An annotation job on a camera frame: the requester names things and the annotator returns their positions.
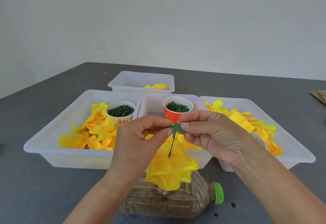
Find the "forearm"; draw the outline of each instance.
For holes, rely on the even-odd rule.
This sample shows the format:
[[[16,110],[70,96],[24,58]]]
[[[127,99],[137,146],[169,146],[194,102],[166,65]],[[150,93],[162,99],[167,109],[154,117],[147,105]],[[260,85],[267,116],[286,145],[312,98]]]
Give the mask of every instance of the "forearm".
[[[233,170],[275,223],[325,223],[326,206],[266,150],[248,151]]]
[[[108,176],[112,180],[99,181],[79,202],[64,224],[109,223],[133,185],[119,181],[114,173],[106,175]]]

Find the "hand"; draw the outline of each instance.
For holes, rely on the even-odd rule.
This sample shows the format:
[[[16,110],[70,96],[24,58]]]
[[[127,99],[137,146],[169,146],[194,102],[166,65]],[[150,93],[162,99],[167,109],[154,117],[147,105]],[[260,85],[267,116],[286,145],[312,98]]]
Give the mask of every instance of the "hand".
[[[179,120],[185,139],[233,166],[243,153],[261,149],[254,138],[222,113],[195,110]]]
[[[167,128],[173,122],[155,115],[144,116],[123,123],[117,131],[111,165],[103,180],[128,182],[133,186],[145,173],[155,153],[172,135]],[[147,134],[154,136],[145,140]]]

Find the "paper cup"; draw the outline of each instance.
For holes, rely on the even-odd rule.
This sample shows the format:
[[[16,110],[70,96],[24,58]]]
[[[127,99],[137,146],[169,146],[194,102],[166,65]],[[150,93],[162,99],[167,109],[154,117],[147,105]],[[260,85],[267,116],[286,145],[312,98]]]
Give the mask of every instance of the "paper cup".
[[[136,109],[136,106],[131,103],[131,102],[113,102],[111,103],[110,105],[108,105],[105,109],[106,113],[108,113],[109,110],[111,109],[114,109],[118,106],[121,106],[121,105],[129,105],[131,106],[133,109],[134,109],[134,112],[135,112],[135,109]],[[134,115],[134,112],[128,116],[124,116],[124,117],[113,117],[111,115],[108,114],[109,117],[111,117],[113,119],[113,122],[115,123],[115,126],[117,125],[120,125],[126,121],[129,121],[132,119],[132,116]]]
[[[173,112],[173,111],[170,111],[169,109],[166,108],[166,106],[170,103],[170,102],[175,102],[177,104],[180,104],[180,105],[185,105],[185,106],[188,106],[189,108],[189,112],[191,110],[193,110],[194,108],[194,105],[192,104],[192,102],[186,98],[183,98],[181,96],[170,96],[168,98],[166,98],[164,101],[163,101],[163,106],[164,106],[164,117],[168,120],[171,120],[173,123],[176,123],[180,116],[183,114],[183,113],[177,113],[177,112]]]

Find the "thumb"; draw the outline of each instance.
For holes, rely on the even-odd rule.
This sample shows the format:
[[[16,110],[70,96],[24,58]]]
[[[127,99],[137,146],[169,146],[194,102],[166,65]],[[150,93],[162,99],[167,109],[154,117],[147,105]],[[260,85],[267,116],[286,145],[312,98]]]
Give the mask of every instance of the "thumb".
[[[172,128],[164,128],[161,131],[157,132],[154,136],[152,136],[148,141],[151,141],[157,149],[168,139],[169,136],[173,134]]]
[[[190,134],[211,134],[214,123],[208,121],[181,122],[180,127]]]

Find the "left hand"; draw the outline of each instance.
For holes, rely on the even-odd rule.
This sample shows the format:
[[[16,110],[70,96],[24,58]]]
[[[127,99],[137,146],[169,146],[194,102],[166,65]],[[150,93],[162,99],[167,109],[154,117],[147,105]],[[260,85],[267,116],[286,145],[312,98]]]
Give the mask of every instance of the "left hand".
[[[116,182],[128,183],[131,187],[145,173],[155,153],[172,135],[167,128],[173,122],[155,115],[123,123],[117,131],[114,153],[103,181],[107,185],[112,178]],[[145,140],[147,134],[154,136]]]

